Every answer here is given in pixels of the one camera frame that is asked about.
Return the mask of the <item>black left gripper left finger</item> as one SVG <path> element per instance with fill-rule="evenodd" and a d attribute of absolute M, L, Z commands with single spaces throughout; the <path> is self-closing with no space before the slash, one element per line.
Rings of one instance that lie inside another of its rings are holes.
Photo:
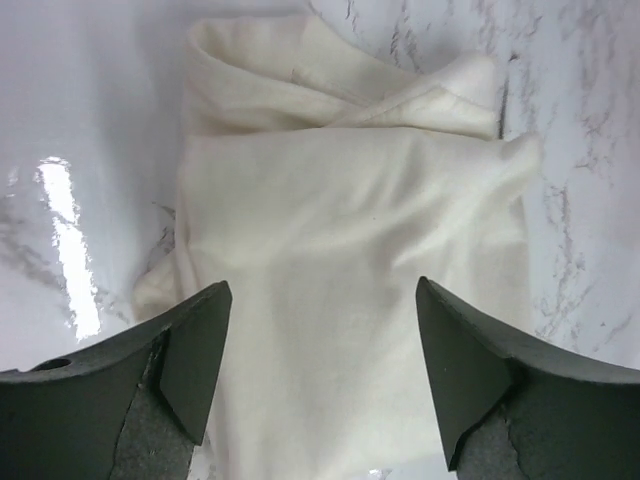
<path fill-rule="evenodd" d="M 229 326 L 226 282 L 72 354 L 1 375 L 5 479 L 184 479 Z"/>

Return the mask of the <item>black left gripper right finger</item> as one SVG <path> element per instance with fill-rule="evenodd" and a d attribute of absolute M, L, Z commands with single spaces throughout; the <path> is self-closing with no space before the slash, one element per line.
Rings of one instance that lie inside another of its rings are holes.
<path fill-rule="evenodd" d="M 639 373 L 546 343 L 421 278 L 420 339 L 459 479 L 636 479 Z"/>

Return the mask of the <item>cream white t shirt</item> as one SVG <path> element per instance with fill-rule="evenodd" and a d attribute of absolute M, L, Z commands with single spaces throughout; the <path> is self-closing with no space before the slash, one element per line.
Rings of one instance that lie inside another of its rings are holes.
<path fill-rule="evenodd" d="M 495 61 L 419 75 L 286 16 L 196 23 L 185 67 L 175 246 L 133 305 L 146 320 L 230 286 L 218 477 L 351 479 L 440 453 L 418 280 L 531 326 L 522 194 L 542 148 L 498 137 Z"/>

